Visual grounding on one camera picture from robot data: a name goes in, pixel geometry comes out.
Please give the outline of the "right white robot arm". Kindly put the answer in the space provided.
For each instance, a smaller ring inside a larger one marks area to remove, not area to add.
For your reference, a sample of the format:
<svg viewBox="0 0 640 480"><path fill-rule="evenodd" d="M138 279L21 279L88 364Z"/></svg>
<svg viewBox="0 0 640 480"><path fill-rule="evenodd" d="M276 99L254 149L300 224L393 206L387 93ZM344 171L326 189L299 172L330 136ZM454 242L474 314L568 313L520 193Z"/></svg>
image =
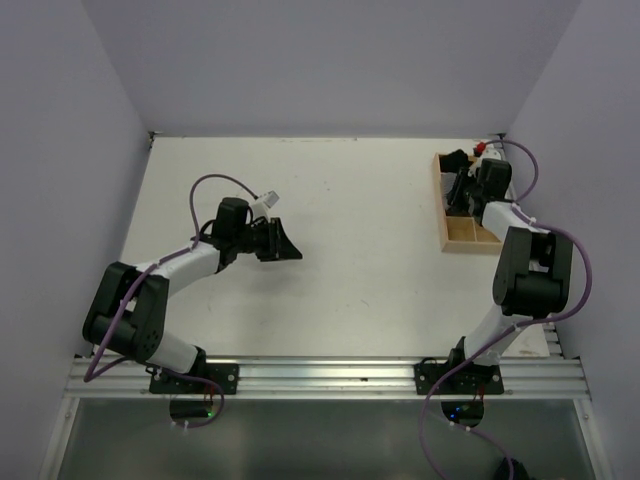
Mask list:
<svg viewBox="0 0 640 480"><path fill-rule="evenodd" d="M512 167L500 159L472 161L462 151L442 156L443 174L455 179L446 191L447 211L467 214L501 241L492 284L494 305L463 337L461 357L445 369L451 389L468 392L491 374L523 323L560 313L569 297L573 245L564 235L537 227L507 197Z"/></svg>

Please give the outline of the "grey striped underwear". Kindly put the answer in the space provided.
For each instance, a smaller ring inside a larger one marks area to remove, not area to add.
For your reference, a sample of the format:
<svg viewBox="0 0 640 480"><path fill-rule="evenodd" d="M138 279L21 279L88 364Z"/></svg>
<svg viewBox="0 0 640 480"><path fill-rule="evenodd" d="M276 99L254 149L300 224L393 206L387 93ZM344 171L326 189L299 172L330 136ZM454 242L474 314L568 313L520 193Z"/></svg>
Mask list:
<svg viewBox="0 0 640 480"><path fill-rule="evenodd" d="M457 174L452 172L445 172L440 175L441 193L445 204L448 203L447 197L453 189L456 177Z"/></svg>

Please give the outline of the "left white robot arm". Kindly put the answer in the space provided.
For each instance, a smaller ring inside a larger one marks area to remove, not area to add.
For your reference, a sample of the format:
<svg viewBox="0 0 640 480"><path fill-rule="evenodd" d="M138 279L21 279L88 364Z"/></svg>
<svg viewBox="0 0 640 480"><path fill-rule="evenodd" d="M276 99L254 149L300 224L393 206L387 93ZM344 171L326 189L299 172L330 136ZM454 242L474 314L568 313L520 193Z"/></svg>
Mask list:
<svg viewBox="0 0 640 480"><path fill-rule="evenodd" d="M208 379L205 352L165 331L171 296L221 273L241 254L261 262L301 260L281 219L269 217L269 200L254 204L233 197L220 202L216 217L200 227L185 248L138 265L110 264L85 319L82 336L98 347L85 379L101 374L99 358L111 350L126 360L159 367L185 392Z"/></svg>

